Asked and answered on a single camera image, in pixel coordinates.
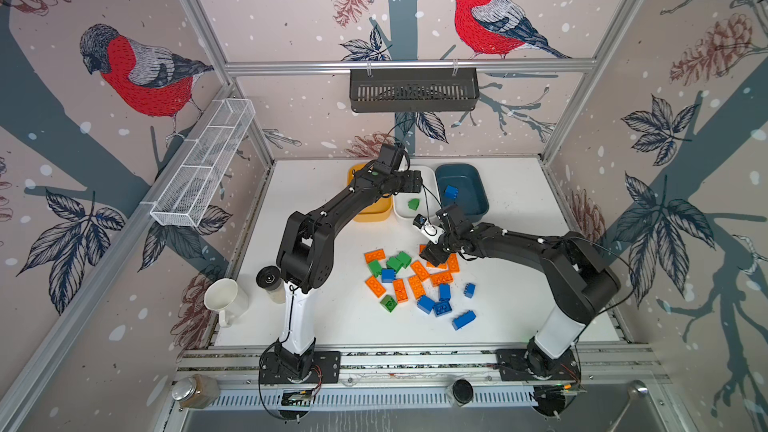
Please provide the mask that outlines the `blue long lego brick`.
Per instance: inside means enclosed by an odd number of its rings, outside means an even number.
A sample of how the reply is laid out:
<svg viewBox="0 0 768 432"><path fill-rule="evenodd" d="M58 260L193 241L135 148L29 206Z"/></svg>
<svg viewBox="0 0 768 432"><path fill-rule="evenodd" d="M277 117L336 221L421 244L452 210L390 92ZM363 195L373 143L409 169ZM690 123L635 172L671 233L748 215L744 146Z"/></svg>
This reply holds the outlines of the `blue long lego brick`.
<svg viewBox="0 0 768 432"><path fill-rule="evenodd" d="M468 324L472 323L476 319L476 314L474 311L467 311L459 316L456 316L451 324L452 327L455 330L460 330L463 327L467 326Z"/></svg>

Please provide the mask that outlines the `blue square lego brick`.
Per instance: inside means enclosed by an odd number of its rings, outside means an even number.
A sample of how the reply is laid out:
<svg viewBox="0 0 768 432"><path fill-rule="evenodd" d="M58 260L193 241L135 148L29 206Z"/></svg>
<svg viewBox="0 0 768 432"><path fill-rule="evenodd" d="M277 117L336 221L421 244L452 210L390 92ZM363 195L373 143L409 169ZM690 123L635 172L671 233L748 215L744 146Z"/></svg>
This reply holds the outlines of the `blue square lego brick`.
<svg viewBox="0 0 768 432"><path fill-rule="evenodd" d="M444 190L444 195L451 200L455 200L458 197L458 189L453 186L447 186Z"/></svg>

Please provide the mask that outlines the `blue small lego brick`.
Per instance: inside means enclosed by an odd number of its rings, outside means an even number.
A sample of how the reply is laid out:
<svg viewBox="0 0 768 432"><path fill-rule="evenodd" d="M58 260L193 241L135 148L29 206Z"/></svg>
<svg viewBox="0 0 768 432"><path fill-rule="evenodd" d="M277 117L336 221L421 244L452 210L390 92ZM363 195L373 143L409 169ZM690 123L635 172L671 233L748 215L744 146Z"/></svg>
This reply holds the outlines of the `blue small lego brick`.
<svg viewBox="0 0 768 432"><path fill-rule="evenodd" d="M468 283L464 287L464 295L468 298L472 298L475 294L476 286L473 283Z"/></svg>

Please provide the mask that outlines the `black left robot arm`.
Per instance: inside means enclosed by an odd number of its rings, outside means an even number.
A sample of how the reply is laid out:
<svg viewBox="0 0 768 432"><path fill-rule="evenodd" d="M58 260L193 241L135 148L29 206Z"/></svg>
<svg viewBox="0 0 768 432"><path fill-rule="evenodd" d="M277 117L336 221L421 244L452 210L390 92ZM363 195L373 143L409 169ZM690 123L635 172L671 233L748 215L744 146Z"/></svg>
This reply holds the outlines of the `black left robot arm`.
<svg viewBox="0 0 768 432"><path fill-rule="evenodd" d="M377 158L353 174L337 195L319 208L287 219L274 265L262 268L256 283L287 300L283 331L260 359L260 375L301 383L322 370L316 365L314 292L330 277L337 235L360 212L382 198L417 193L419 171L402 168L410 158L401 144L384 144Z"/></svg>

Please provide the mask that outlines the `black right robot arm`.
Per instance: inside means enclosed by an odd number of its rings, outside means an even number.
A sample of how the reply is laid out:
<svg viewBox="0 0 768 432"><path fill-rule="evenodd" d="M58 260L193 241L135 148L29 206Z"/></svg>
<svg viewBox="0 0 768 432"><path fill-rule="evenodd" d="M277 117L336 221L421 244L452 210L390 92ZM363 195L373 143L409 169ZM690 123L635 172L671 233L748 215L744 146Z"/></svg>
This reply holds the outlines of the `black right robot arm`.
<svg viewBox="0 0 768 432"><path fill-rule="evenodd" d="M500 259L541 272L555 306L526 346L527 372L541 380L563 366L563 357L587 326L620 291L621 285L596 245L577 232L538 236L469 221L455 204L436 213L437 225L421 214L412 224L429 243L420 257L433 265L450 255Z"/></svg>

